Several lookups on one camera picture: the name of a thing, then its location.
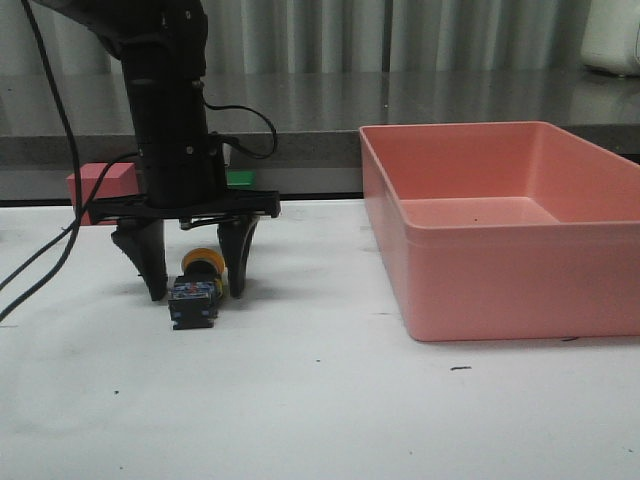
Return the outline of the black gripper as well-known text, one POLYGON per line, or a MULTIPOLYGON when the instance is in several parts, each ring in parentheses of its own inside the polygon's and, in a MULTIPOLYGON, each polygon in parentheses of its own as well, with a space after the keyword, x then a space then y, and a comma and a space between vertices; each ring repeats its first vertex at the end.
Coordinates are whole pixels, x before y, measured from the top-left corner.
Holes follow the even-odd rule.
POLYGON ((92 224, 117 223, 113 243, 127 256, 142 277, 152 301, 167 291, 163 220, 196 225, 216 224, 222 256, 227 267, 229 292, 240 298, 245 289, 246 268, 258 216, 277 218, 281 213, 277 191, 229 189, 221 197, 181 207, 152 206, 146 195, 93 200, 88 205, 92 224))

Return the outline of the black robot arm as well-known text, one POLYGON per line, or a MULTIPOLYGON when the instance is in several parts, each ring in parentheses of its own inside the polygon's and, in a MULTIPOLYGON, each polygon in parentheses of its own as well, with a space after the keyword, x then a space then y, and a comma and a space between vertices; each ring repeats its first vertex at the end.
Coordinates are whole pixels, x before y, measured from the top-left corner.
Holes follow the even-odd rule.
POLYGON ((112 240, 132 261, 153 300, 166 294, 164 227, 218 227, 230 294, 242 295, 260 217, 280 213, 276 191, 232 189, 224 145, 207 128, 203 83, 208 20, 198 1, 48 1, 92 31, 121 62, 144 191, 94 200, 92 223, 114 219, 112 240))

